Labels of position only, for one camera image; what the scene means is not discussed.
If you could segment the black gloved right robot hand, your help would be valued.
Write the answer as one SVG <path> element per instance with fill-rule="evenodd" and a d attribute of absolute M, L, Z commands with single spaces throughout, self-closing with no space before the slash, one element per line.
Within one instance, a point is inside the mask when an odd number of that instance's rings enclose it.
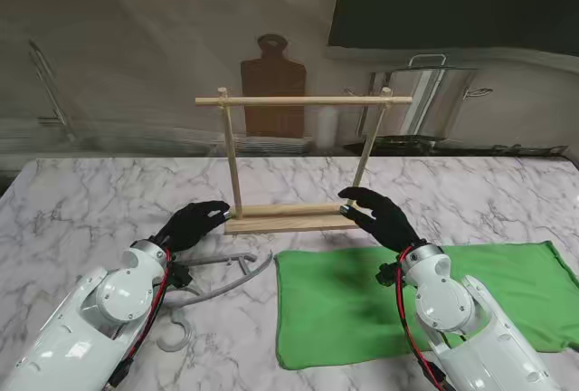
<path fill-rule="evenodd" d="M 420 238 L 410 225 L 403 210 L 389 197 L 359 186 L 342 189 L 338 196 L 355 201 L 359 207 L 371 211 L 366 215 L 351 205 L 343 205 L 340 213 L 371 234 L 382 246 L 402 253 L 408 247 L 421 247 L 428 242 Z"/>

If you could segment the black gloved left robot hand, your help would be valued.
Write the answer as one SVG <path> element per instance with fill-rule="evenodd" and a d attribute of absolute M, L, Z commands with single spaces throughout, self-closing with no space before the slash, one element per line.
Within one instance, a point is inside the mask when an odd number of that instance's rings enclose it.
<path fill-rule="evenodd" d="M 149 241 L 170 253 L 179 253 L 200 240 L 228 219 L 230 206 L 224 201 L 190 203 L 175 212 Z"/>

